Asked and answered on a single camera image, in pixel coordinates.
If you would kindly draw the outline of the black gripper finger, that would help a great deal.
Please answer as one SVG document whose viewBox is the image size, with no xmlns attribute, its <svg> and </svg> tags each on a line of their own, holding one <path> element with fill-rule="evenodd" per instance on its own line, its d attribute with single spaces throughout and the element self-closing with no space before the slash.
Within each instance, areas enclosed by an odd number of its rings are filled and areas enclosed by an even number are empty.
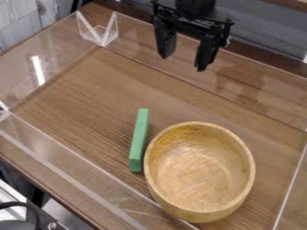
<svg viewBox="0 0 307 230">
<path fill-rule="evenodd" d="M 159 17 L 153 18 L 155 38 L 159 55 L 168 58 L 176 48 L 176 30 L 171 22 L 165 22 Z"/>
<path fill-rule="evenodd" d="M 219 39 L 213 34 L 205 34 L 200 40 L 200 44 L 195 56 L 195 67 L 197 72 L 203 72 L 207 66 L 213 62 L 219 52 Z"/>
</svg>

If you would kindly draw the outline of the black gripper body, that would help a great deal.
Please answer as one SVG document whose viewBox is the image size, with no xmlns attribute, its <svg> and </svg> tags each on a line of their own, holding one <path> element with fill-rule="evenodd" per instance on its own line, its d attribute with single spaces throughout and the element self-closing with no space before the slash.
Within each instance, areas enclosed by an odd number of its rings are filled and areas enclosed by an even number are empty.
<svg viewBox="0 0 307 230">
<path fill-rule="evenodd" d="M 219 45 L 227 47 L 231 39 L 232 19 L 216 10 L 217 0 L 152 0 L 152 22 L 159 17 L 171 22 L 176 32 L 200 38 L 212 32 Z"/>
</svg>

